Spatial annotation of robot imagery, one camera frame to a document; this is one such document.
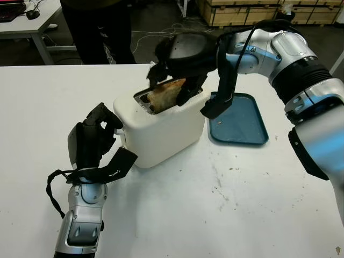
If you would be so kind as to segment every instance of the computer mouse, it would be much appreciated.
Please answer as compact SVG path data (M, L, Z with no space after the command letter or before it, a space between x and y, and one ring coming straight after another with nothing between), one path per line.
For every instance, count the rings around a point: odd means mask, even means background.
M37 10L30 10L26 12L26 16L29 20L33 20L40 16L40 13Z

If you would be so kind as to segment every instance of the black pants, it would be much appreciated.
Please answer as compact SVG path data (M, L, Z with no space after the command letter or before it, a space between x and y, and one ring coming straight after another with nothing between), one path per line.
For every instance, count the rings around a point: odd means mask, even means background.
M63 3L61 5L76 49L85 65L109 64L104 40L111 48L116 63L135 63L130 50L131 22L125 1L91 11L76 10Z

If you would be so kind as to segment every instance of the tray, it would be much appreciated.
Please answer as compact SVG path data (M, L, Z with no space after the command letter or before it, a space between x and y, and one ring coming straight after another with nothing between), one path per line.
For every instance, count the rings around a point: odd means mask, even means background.
M210 135L229 144L263 145L269 140L255 99L235 93L233 104L219 117L209 120Z

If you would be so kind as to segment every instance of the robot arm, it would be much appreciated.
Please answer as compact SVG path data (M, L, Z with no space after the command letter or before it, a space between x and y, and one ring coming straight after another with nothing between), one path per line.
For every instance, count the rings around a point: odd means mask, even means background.
M309 174L331 181L344 223L344 84L295 29L285 21L262 21L218 39L184 33L160 43L156 55L159 62L147 76L151 87L167 75L187 78L189 71L195 77L218 69L218 93L201 109L210 119L231 106L238 73L266 76L295 125L289 133L295 153Z
M105 128L101 127L102 122L106 122ZM104 227L102 210L108 195L106 184L125 177L137 159L134 153L120 147L107 166L98 168L102 155L115 142L114 132L122 127L121 121L100 103L69 133L69 158L74 170L57 170L48 177L47 185L47 193L63 218L54 258L95 256ZM72 184L66 215L52 195L51 181L57 175L65 176L67 183Z

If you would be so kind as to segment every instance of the toaster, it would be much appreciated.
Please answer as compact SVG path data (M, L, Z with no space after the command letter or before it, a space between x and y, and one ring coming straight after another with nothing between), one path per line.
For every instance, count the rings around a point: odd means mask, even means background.
M201 89L184 105L155 113L147 99L151 89L139 90L115 99L113 110L124 125L120 136L123 146L138 156L135 165L150 168L200 138L205 122L200 110L210 92Z

